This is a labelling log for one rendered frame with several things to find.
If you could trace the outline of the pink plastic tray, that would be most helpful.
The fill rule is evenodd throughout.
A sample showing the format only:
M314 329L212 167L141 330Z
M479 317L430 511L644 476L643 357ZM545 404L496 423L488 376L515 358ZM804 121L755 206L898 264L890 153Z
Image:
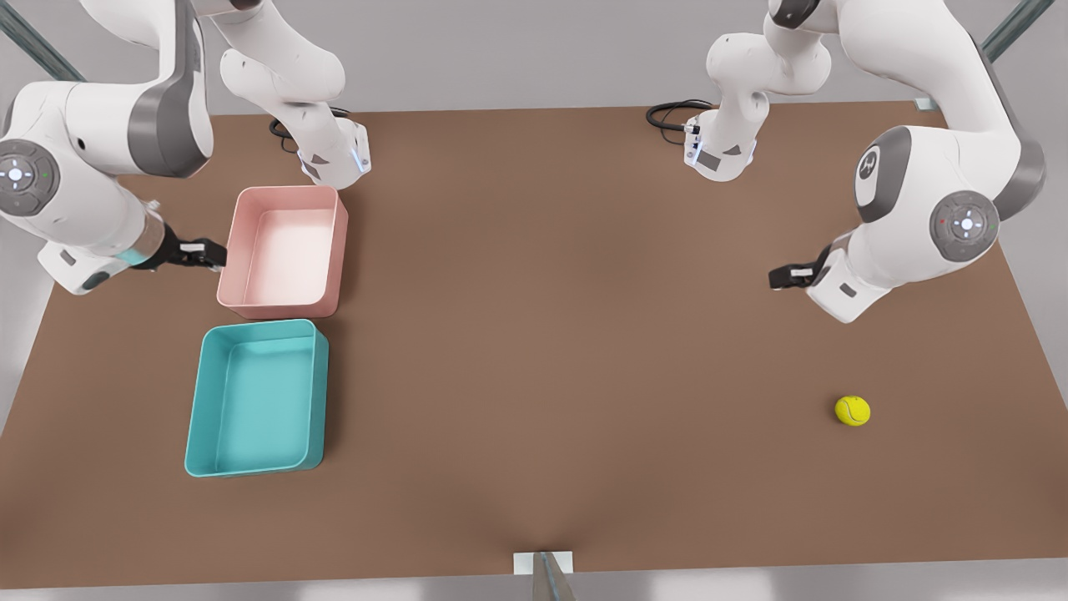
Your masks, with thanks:
M248 320L332 316L348 221L337 189L329 186L245 189L230 225L218 303Z

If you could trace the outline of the teal plastic tray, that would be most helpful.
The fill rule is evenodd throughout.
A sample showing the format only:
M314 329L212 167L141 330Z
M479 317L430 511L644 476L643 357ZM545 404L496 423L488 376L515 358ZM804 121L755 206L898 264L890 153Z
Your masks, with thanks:
M184 450L187 474L244 477L320 464L329 358L329 342L307 319L206 331Z

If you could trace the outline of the silver frame post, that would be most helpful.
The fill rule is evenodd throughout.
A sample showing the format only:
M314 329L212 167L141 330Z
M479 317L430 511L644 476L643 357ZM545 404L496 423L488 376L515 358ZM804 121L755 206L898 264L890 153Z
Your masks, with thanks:
M574 574L572 551L541 551L512 555L512 573L530 575L531 601L577 601L568 575Z
M945 0L947 7L965 23L965 17L988 23L980 49L990 65L1026 35L1061 0Z
M0 32L19 46L40 68L58 81L85 81L68 60L59 53L49 41L42 37L34 26L12 7L7 0L0 0Z

